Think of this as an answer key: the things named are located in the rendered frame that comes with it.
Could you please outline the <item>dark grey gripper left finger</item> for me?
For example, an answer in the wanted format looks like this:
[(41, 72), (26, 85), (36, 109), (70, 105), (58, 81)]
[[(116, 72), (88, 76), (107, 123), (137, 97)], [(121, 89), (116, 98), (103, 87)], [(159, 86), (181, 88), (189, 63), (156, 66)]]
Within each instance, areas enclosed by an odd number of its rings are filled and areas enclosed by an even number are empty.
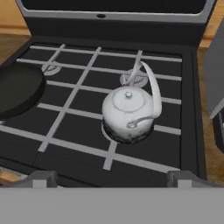
[(34, 171), (28, 177), (17, 182), (8, 184), (8, 187), (23, 188), (57, 188), (56, 171)]

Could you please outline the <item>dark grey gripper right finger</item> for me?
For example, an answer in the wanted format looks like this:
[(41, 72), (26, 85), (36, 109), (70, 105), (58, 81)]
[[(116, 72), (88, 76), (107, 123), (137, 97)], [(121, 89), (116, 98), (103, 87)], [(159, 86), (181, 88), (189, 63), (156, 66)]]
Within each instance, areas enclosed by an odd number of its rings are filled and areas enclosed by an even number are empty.
[(217, 187), (215, 183), (198, 178), (190, 171), (168, 171), (167, 186), (175, 188)]

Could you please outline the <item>black stove with grey grates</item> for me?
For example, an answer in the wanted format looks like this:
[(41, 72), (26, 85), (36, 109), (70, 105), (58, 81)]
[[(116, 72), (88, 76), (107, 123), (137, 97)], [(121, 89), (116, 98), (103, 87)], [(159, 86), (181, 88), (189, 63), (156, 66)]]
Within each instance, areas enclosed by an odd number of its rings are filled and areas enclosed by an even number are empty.
[[(55, 171), (61, 186), (164, 187), (207, 175), (197, 49), (217, 0), (16, 0), (31, 38), (9, 58), (46, 77), (24, 114), (0, 122), (0, 165)], [(102, 129), (102, 102), (134, 64), (154, 72), (161, 116), (141, 143)]]

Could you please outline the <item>white kettle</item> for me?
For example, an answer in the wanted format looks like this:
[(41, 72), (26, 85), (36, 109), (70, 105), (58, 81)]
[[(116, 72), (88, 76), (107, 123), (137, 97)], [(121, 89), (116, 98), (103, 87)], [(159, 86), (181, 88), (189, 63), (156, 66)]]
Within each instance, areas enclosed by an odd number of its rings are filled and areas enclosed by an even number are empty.
[[(152, 94), (130, 85), (143, 67), (150, 82)], [(162, 113), (162, 99), (157, 79), (143, 61), (134, 65), (131, 76), (122, 86), (109, 93), (101, 107), (102, 127), (107, 135), (121, 144), (143, 141), (152, 132), (154, 120)]]

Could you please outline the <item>black frying pan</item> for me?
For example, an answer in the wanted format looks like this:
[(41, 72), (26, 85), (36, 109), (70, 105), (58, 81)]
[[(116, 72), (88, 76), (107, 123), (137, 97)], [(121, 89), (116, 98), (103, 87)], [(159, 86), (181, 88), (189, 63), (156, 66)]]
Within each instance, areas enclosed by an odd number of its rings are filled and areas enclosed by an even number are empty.
[(41, 99), (46, 87), (42, 70), (15, 63), (0, 67), (0, 120), (22, 115)]

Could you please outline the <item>grey appliance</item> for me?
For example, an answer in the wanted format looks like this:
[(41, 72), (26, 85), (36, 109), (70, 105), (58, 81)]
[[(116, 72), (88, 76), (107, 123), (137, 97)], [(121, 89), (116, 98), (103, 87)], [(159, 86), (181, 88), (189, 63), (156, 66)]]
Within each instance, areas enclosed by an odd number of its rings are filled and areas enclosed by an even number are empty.
[(204, 59), (206, 106), (214, 139), (224, 153), (224, 28), (220, 26)]

